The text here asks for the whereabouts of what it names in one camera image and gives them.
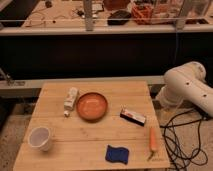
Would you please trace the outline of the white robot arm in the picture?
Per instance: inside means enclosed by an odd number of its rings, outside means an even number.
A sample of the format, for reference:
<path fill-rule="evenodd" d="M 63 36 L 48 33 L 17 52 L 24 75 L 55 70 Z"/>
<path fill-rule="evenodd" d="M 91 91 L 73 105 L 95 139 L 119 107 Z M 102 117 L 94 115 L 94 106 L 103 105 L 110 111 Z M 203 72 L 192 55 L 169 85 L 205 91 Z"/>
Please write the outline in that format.
<path fill-rule="evenodd" d="M 188 100 L 213 117 L 213 88 L 205 83 L 205 77 L 205 67 L 196 61 L 169 69 L 156 99 L 164 108 L 176 107 Z"/>

